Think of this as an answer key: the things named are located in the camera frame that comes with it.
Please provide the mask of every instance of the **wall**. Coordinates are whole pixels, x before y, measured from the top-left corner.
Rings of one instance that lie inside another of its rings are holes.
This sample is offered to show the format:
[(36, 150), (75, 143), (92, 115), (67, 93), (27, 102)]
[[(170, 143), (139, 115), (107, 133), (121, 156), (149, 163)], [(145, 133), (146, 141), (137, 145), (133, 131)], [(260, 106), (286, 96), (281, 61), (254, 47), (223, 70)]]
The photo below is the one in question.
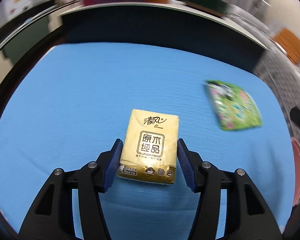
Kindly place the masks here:
[(268, 26), (281, 23), (300, 38), (299, 0), (269, 0), (269, 3), (264, 23)]

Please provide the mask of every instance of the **round icon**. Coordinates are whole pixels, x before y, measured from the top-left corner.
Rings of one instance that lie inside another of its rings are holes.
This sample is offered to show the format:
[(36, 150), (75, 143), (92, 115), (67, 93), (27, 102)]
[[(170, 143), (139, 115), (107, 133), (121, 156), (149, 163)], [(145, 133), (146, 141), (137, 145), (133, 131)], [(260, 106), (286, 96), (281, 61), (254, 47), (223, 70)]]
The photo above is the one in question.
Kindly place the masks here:
[(167, 170), (167, 176), (171, 177), (173, 175), (172, 170)]
[(155, 173), (155, 170), (154, 170), (154, 168), (149, 167), (149, 168), (146, 169), (145, 173), (146, 173), (146, 174), (154, 174), (154, 173)]
[(158, 169), (158, 174), (162, 176), (164, 174), (164, 169)]

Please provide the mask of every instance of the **table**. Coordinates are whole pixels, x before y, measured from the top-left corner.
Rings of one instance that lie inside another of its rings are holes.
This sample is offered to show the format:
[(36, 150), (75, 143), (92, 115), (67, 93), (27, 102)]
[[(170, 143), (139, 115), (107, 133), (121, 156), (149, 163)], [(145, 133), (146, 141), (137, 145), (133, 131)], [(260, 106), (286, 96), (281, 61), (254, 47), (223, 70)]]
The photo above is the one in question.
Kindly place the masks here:
[[(206, 79), (241, 86), (258, 105), (263, 126), (222, 131), (204, 88)], [(57, 167), (75, 170), (124, 140), (133, 108), (180, 117), (179, 138), (219, 169), (247, 171), (280, 226), (294, 195), (288, 128), (271, 90), (256, 76), (197, 54), (150, 45), (59, 45), (24, 78), (0, 119), (0, 209), (18, 231), (33, 199)], [(223, 192), (217, 237), (222, 236)], [(100, 196), (113, 240), (186, 239), (198, 194), (179, 164), (173, 185), (116, 178)], [(76, 192), (76, 234), (82, 237)]]

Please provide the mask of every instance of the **yellow tissue pack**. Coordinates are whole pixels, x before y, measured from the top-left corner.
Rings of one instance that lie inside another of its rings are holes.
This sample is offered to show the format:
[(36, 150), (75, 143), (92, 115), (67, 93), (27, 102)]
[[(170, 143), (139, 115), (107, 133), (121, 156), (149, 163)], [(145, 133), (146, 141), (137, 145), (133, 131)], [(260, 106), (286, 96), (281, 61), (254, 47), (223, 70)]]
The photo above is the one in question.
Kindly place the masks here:
[(173, 184), (176, 177), (179, 117), (133, 109), (118, 176)]

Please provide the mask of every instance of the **square logo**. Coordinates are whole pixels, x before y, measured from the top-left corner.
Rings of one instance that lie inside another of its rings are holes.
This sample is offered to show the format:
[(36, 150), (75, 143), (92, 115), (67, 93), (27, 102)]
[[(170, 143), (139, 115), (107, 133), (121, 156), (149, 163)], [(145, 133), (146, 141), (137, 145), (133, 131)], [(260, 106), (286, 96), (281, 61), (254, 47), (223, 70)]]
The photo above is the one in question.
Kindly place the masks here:
[(139, 154), (162, 157), (163, 143), (163, 134), (142, 131), (140, 133), (137, 152)]

